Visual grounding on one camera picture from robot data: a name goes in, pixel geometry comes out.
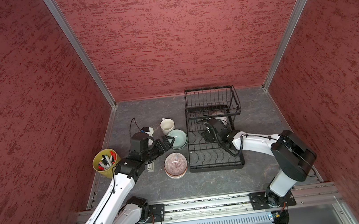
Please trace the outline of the blue triangle pattern bowl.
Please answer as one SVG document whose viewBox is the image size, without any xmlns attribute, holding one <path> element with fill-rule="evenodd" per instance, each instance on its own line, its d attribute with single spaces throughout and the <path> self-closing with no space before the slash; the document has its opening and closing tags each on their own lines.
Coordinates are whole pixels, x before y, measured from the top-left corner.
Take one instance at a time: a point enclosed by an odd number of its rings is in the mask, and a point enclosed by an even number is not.
<svg viewBox="0 0 359 224">
<path fill-rule="evenodd" d="M 210 117 L 211 118 L 216 118 L 216 119 L 223 119 L 223 118 L 227 118 L 229 116 L 229 113 L 227 113 L 225 110 L 217 110 L 214 111 Z"/>
</svg>

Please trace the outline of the pink striped bowl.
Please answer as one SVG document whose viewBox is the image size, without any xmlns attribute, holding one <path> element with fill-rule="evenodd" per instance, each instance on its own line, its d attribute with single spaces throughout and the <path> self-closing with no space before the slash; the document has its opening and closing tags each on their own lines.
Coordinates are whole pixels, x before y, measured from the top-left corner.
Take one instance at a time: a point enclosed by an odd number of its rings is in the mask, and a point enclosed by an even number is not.
<svg viewBox="0 0 359 224">
<path fill-rule="evenodd" d="M 188 162 L 181 153 L 171 153 L 164 162 L 166 174 L 180 175 L 187 171 Z"/>
</svg>

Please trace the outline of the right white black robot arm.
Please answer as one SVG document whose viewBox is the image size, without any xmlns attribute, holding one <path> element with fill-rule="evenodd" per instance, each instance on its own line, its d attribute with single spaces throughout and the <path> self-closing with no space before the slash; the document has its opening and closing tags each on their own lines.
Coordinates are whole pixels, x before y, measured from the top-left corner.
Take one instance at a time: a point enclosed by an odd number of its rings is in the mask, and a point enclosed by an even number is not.
<svg viewBox="0 0 359 224">
<path fill-rule="evenodd" d="M 272 208 L 286 202 L 286 196 L 298 182 L 303 182 L 313 170 L 317 154 L 296 134 L 283 130 L 280 134 L 253 134 L 232 129 L 221 119 L 202 119 L 207 142 L 216 142 L 230 156 L 243 155 L 244 151 L 266 154 L 275 158 L 279 172 L 265 190 L 264 201 Z"/>
</svg>

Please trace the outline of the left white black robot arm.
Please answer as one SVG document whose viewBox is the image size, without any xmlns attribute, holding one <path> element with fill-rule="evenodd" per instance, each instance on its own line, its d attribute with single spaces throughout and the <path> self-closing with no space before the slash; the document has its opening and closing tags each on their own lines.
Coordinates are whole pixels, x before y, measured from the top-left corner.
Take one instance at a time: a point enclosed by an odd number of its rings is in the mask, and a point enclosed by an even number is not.
<svg viewBox="0 0 359 224">
<path fill-rule="evenodd" d="M 147 164 L 169 151 L 174 137 L 162 136 L 149 144 L 150 136 L 136 133 L 130 140 L 126 158 L 113 169 L 106 194 L 85 224 L 137 224 L 150 218 L 148 202 L 139 197 L 127 199 Z"/>
</svg>

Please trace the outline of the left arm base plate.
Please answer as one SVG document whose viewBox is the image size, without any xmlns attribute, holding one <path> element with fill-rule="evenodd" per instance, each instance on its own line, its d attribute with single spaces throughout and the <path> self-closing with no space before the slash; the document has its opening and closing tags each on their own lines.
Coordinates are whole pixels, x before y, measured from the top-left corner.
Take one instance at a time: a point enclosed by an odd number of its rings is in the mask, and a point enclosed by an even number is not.
<svg viewBox="0 0 359 224">
<path fill-rule="evenodd" d="M 149 205 L 149 215 L 146 220 L 147 223 L 162 222 L 165 220 L 165 204 Z"/>
</svg>

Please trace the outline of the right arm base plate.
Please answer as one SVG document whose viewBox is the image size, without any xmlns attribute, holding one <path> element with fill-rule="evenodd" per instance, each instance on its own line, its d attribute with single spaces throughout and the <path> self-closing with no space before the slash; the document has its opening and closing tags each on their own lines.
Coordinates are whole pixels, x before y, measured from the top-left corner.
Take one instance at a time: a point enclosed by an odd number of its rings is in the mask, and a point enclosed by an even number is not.
<svg viewBox="0 0 359 224">
<path fill-rule="evenodd" d="M 283 207 L 291 207 L 297 205 L 294 195 L 289 190 L 285 196 L 278 196 L 272 191 L 268 190 L 266 194 L 262 192 L 253 192 L 248 196 L 250 198 L 250 204 L 254 211 L 266 210 L 266 209 L 277 209 Z"/>
</svg>

